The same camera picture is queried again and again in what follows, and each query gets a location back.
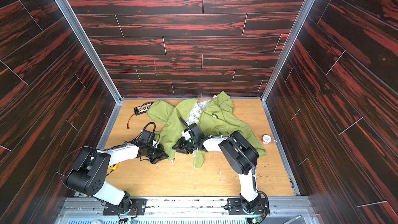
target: wood paneled wall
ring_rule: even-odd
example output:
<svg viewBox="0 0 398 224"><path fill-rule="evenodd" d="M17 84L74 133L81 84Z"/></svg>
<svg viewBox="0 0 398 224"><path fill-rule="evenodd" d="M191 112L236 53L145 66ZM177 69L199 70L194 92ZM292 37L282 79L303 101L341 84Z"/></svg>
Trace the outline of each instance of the wood paneled wall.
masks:
<svg viewBox="0 0 398 224"><path fill-rule="evenodd" d="M122 97L260 96L303 0L68 0Z"/></svg>
<svg viewBox="0 0 398 224"><path fill-rule="evenodd" d="M325 224L398 223L398 0L316 0L267 99Z"/></svg>
<svg viewBox="0 0 398 224"><path fill-rule="evenodd" d="M115 102L54 0L0 0L0 60L0 223L52 223Z"/></svg>

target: green jacket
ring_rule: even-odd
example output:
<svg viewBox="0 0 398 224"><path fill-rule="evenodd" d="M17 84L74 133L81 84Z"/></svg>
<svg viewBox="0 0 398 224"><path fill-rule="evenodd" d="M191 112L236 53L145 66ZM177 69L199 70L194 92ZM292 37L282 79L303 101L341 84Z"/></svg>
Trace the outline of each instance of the green jacket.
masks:
<svg viewBox="0 0 398 224"><path fill-rule="evenodd" d="M169 155L169 160L174 158L176 150L173 150L172 147L182 136L181 132L185 129L178 117L186 120L197 100L198 98L183 100L176 107L164 101L157 101L147 112L154 122L164 124L164 127L159 132L158 141L163 145L167 155ZM233 111L234 104L231 98L225 92L221 92L217 97L212 98L210 103L203 109L198 126L206 136L230 135L234 131L239 131L258 151L260 157L266 155L267 152L254 135L250 126L235 117L232 114ZM194 151L195 168L202 166L204 154L205 152L202 151Z"/></svg>

